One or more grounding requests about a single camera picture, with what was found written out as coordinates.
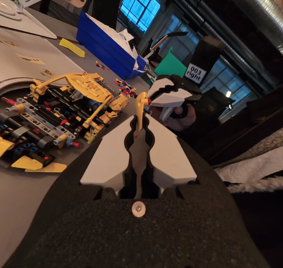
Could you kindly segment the black partition panel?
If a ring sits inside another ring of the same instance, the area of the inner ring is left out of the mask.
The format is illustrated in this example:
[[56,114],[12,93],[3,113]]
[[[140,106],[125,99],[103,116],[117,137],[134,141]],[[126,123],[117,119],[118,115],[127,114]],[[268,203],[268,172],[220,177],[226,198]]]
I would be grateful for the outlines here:
[[91,9],[91,16],[116,30],[118,9],[121,0],[87,0],[82,11]]

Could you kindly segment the desk lamp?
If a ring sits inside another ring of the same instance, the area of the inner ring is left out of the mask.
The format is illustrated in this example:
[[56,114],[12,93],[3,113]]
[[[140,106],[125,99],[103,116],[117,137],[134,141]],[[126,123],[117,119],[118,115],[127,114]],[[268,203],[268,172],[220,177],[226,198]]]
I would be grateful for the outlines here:
[[148,49],[149,49],[149,53],[147,53],[146,56],[142,56],[142,58],[143,58],[144,60],[147,60],[150,56],[152,56],[152,55],[154,54],[155,50],[156,50],[158,47],[160,47],[161,44],[164,43],[164,42],[167,40],[167,38],[169,38],[169,37],[175,37],[175,36],[185,36],[185,35],[187,35],[187,34],[188,34],[188,32],[172,32],[172,33],[166,34],[166,35],[163,36],[161,39],[159,39],[155,45],[153,45],[153,46],[149,45],[149,48],[148,48]]

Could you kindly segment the scattered coloured brick pieces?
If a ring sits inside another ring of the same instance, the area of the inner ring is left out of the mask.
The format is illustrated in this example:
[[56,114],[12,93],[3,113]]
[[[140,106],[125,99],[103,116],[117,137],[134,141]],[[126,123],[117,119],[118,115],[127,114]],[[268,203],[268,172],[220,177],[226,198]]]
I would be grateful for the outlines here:
[[136,94],[136,88],[131,87],[126,81],[122,79],[116,79],[114,81],[114,84],[116,84],[119,89],[118,91],[114,90],[111,86],[109,86],[99,75],[95,78],[95,81],[112,94],[113,100],[118,99],[121,94],[125,97],[134,99],[136,99],[138,96]]

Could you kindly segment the green corrugated box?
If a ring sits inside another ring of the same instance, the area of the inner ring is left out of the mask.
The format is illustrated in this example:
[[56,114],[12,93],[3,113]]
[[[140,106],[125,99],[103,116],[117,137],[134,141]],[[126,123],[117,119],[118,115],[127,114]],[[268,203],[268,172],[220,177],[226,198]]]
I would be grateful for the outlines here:
[[185,75],[187,67],[183,65],[173,54],[173,47],[170,47],[168,53],[155,68],[154,72],[159,75],[178,75],[181,78]]

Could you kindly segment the slim yellow brick piece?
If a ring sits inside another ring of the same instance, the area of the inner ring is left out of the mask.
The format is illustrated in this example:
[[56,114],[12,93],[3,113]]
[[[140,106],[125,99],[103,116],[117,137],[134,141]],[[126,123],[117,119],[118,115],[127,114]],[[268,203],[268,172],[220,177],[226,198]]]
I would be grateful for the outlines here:
[[137,115],[137,134],[134,138],[138,138],[140,131],[143,128],[143,111],[149,106],[151,100],[147,97],[147,92],[142,92],[136,97],[136,115]]

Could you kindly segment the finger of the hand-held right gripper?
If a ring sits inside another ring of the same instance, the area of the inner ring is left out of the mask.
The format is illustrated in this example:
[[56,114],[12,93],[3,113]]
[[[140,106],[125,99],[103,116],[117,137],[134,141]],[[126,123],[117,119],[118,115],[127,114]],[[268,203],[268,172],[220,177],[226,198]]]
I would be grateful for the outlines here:
[[151,106],[155,107],[180,107],[186,98],[193,96],[186,90],[171,91],[162,93],[151,101]]
[[147,98],[151,101],[172,101],[176,97],[176,80],[163,77],[156,80],[147,93]]

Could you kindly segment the white crumpled paper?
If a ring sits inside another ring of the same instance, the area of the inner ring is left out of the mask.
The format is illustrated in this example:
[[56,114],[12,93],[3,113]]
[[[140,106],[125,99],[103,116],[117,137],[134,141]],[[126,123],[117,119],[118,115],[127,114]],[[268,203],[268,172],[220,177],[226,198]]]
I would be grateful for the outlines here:
[[133,51],[130,48],[129,40],[133,39],[133,36],[128,33],[127,29],[124,29],[122,32],[118,33],[111,27],[103,24],[97,19],[91,17],[86,13],[87,17],[91,19],[100,29],[104,31],[110,38],[112,38],[120,47],[122,47],[129,55],[131,55],[135,59],[135,64],[133,70],[138,70],[139,65],[137,63],[138,54],[136,49],[133,48]]

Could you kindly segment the yellow brick wing piece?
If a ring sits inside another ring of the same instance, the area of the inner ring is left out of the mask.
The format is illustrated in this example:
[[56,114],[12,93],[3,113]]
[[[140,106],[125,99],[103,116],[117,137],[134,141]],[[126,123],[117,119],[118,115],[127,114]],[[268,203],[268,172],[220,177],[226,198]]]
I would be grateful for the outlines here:
[[47,166],[43,167],[43,164],[38,160],[31,159],[27,156],[22,156],[16,160],[11,167],[25,169],[25,172],[61,173],[67,168],[67,165],[51,162]]

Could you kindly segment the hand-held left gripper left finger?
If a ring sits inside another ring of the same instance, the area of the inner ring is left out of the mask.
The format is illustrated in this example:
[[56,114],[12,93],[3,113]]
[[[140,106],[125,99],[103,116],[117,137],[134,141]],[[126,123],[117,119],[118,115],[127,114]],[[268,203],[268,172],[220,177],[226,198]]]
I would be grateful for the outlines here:
[[129,148],[134,143],[136,116],[104,135],[80,183],[112,188],[121,197],[135,197],[136,173]]

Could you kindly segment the open instruction booklet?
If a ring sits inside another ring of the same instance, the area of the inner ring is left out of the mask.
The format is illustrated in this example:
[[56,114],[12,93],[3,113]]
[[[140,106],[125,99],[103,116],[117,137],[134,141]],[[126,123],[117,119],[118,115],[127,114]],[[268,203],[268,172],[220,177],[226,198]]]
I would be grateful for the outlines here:
[[13,90],[82,69],[48,40],[1,28],[0,87]]

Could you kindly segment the person's right forearm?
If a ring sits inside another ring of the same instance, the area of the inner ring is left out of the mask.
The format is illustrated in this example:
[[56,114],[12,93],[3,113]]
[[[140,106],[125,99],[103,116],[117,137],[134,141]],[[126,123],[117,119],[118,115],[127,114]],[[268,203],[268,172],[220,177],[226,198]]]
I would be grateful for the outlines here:
[[194,104],[196,122],[193,125],[198,138],[203,138],[220,125],[219,117],[234,99],[226,97],[223,93],[212,87],[202,94],[199,101]]

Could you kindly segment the white shirt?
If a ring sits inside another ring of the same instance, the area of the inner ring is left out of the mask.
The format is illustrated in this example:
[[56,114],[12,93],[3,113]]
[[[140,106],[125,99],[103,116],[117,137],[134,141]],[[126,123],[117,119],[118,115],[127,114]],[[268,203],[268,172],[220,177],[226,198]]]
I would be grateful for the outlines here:
[[283,147],[271,150],[252,159],[216,168],[222,181],[248,183],[258,181],[283,169]]

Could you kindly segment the yellow brick car model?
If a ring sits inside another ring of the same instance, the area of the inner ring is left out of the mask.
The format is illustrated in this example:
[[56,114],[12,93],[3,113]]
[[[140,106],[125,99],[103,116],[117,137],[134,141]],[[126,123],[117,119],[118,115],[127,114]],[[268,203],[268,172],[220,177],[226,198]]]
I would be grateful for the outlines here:
[[112,94],[95,78],[97,73],[69,73],[46,82],[33,79],[25,97],[10,100],[1,112],[0,162],[4,168],[22,156],[47,166],[55,161],[50,150],[83,148],[91,144],[122,112],[129,98]]

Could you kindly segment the blue plastic bin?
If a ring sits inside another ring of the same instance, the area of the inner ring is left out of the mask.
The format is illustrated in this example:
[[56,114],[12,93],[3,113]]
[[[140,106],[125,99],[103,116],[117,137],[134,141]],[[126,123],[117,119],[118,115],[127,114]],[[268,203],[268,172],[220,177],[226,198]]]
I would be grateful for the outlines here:
[[145,72],[146,61],[141,56],[133,58],[83,11],[80,12],[76,40],[122,79]]

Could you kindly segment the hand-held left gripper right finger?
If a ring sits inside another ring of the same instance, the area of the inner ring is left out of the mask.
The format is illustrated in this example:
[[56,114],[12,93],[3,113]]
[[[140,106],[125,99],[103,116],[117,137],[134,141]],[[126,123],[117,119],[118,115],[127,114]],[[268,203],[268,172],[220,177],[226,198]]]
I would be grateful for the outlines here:
[[144,195],[159,195],[161,189],[194,183],[197,175],[177,136],[144,114],[147,151],[144,170]]

